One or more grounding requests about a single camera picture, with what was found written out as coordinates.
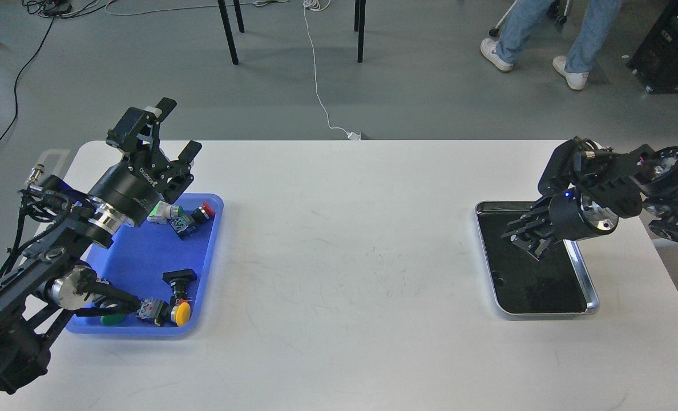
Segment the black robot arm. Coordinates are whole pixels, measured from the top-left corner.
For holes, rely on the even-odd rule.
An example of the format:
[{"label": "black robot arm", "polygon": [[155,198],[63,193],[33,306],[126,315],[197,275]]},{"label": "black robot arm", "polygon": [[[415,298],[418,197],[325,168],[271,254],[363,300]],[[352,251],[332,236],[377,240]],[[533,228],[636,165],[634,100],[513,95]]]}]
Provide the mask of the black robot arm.
[{"label": "black robot arm", "polygon": [[[52,175],[36,185],[42,167],[33,170],[21,190],[20,223],[28,215],[52,225],[22,245],[17,236],[0,270],[0,390],[14,393],[47,372],[50,346],[73,315],[139,309],[138,297],[100,281],[80,258],[91,244],[110,247],[120,226],[141,225],[159,200],[173,203],[191,184],[191,162],[200,143],[190,141],[174,161],[159,149],[159,124],[175,105],[174,100],[162,99],[157,107],[128,109],[109,131],[107,141],[123,152],[123,159],[88,194]],[[20,256],[26,259],[15,266]],[[107,309],[83,308],[95,295],[117,304]],[[46,305],[26,319],[29,296]],[[39,332],[52,317],[50,326]]]},{"label": "black robot arm", "polygon": [[550,244],[605,236],[642,209],[658,217],[649,224],[655,234],[678,242],[678,147],[618,154],[573,138],[552,153],[538,191],[502,236],[537,260]]}]

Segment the metal tray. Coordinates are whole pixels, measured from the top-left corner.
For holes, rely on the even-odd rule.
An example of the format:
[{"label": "metal tray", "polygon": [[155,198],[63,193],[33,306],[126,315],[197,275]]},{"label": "metal tray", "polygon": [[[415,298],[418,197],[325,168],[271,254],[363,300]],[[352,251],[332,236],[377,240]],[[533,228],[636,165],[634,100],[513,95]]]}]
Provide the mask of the metal tray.
[{"label": "metal tray", "polygon": [[487,201],[475,208],[496,305],[517,320],[555,320],[597,312],[600,301],[574,241],[551,245],[537,261],[501,239],[506,223],[533,202]]}]

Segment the electronic component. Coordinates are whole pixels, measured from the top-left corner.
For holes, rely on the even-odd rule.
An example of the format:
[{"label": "electronic component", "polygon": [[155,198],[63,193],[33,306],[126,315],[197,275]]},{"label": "electronic component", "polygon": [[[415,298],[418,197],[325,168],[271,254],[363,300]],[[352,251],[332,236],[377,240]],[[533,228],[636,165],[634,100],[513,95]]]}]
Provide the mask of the electronic component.
[{"label": "electronic component", "polygon": [[172,287],[172,305],[188,302],[187,286],[197,279],[195,270],[187,268],[185,270],[167,271],[162,273],[162,280]]},{"label": "electronic component", "polygon": [[159,201],[156,203],[154,210],[149,213],[146,221],[156,222],[157,224],[167,224],[167,222],[177,218],[182,213],[184,213],[184,210],[180,205],[172,205],[165,203],[164,201]]},{"label": "electronic component", "polygon": [[162,300],[149,297],[149,299],[141,301],[141,307],[136,311],[136,317],[158,327],[163,327],[166,323],[173,323],[177,327],[181,327],[189,321],[191,307],[186,302],[170,306]]},{"label": "electronic component", "polygon": [[206,201],[203,201],[203,205],[195,208],[191,213],[180,213],[177,218],[170,220],[169,224],[180,239],[186,239],[186,237],[191,237],[199,226],[214,216],[214,210],[209,207]]}]

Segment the white sneaker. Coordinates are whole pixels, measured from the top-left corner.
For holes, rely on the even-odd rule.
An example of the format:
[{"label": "white sneaker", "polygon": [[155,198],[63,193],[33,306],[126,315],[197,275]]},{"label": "white sneaker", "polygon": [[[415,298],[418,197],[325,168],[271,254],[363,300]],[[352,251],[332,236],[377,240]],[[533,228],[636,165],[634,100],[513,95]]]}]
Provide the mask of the white sneaker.
[{"label": "white sneaker", "polygon": [[505,73],[511,72],[514,65],[504,62],[504,60],[501,60],[501,57],[496,55],[496,43],[497,42],[493,39],[483,39],[481,42],[481,54],[483,54],[483,57],[486,57],[486,59],[492,62],[499,70]]},{"label": "white sneaker", "polygon": [[552,60],[552,66],[555,68],[556,72],[560,73],[565,80],[568,82],[568,87],[580,91],[585,88],[585,83],[587,83],[587,76],[589,72],[584,73],[568,73],[565,71],[565,65],[567,64],[567,57],[564,55],[558,55]]}]

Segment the white cable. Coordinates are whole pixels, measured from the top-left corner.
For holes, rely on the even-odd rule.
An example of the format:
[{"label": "white cable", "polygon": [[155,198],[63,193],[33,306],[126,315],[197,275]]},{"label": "white cable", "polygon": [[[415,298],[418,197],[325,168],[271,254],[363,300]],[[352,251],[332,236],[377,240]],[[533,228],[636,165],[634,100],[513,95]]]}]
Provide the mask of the white cable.
[{"label": "white cable", "polygon": [[[288,3],[290,0],[253,0],[253,2],[250,3],[240,3],[241,6],[249,6],[253,5],[255,7],[264,7],[268,6],[270,3]],[[116,0],[108,0],[108,4],[104,8],[106,13],[109,13],[110,15],[117,15],[117,16],[129,16],[129,15],[148,15],[149,13],[159,13],[160,11],[175,11],[175,10],[191,10],[191,9],[206,9],[209,7],[218,7],[217,5],[206,5],[206,6],[191,6],[191,7],[176,7],[173,9],[160,9],[160,10],[149,10],[149,11],[141,11],[141,13],[112,13],[111,11],[108,10],[108,6],[112,5],[112,3],[115,3]]]},{"label": "white cable", "polygon": [[93,2],[89,3],[86,7],[82,8],[80,10],[71,11],[70,13],[63,13],[62,15],[59,15],[58,17],[63,18],[63,17],[70,17],[70,16],[73,16],[73,15],[78,15],[78,14],[82,13],[83,11],[86,11],[88,9],[96,7],[98,5],[98,3],[100,3],[100,2],[101,2],[101,0],[93,0]]},{"label": "white cable", "polygon": [[328,3],[326,3],[326,6],[321,7],[321,3],[318,2],[318,0],[303,0],[303,9],[306,10],[311,10],[311,11],[324,11],[326,10],[329,5],[331,5],[332,0],[329,0]]},{"label": "white cable", "polygon": [[323,108],[324,112],[326,113],[326,125],[328,125],[329,128],[331,128],[331,130],[342,130],[342,131],[344,131],[344,133],[349,135],[347,130],[344,130],[344,128],[332,127],[331,122],[329,122],[329,112],[326,111],[326,107],[324,107],[324,104],[321,102],[321,97],[318,96],[318,79],[316,78],[316,50],[313,47],[313,40],[311,39],[311,33],[308,31],[308,19],[306,18],[306,9],[307,9],[307,7],[304,7],[304,9],[303,9],[303,20],[306,22],[306,34],[308,34],[308,41],[310,41],[310,43],[311,43],[311,54],[313,54],[313,83],[316,86],[316,98],[318,99],[318,103],[321,104],[321,108]]}]

